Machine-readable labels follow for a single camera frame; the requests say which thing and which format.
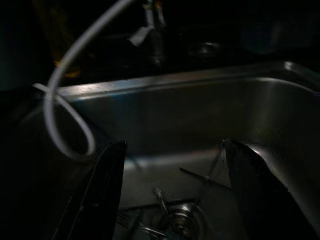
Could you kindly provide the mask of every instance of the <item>stainless steel sink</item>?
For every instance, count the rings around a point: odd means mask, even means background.
[[[169,201],[195,197],[229,138],[267,146],[269,167],[320,235],[320,102],[317,74],[291,62],[183,72],[62,87],[80,113],[118,140],[128,141],[121,210],[155,205],[152,188]],[[213,181],[232,187],[225,162]],[[215,239],[246,239],[231,192],[210,187],[201,209]]]

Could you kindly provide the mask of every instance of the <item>drain strainer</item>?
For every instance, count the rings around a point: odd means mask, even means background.
[[[150,226],[165,232],[166,239],[204,240],[208,222],[202,210],[192,203],[169,207],[168,214],[159,210],[152,217]]]

